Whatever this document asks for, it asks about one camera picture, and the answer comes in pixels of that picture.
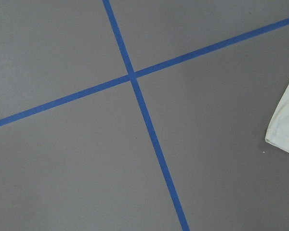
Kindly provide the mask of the cream long-sleeve printed shirt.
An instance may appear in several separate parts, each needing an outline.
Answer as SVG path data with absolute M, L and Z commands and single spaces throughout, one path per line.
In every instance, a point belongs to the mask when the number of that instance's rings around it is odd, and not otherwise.
M 272 115 L 265 141 L 289 153 L 289 84 Z

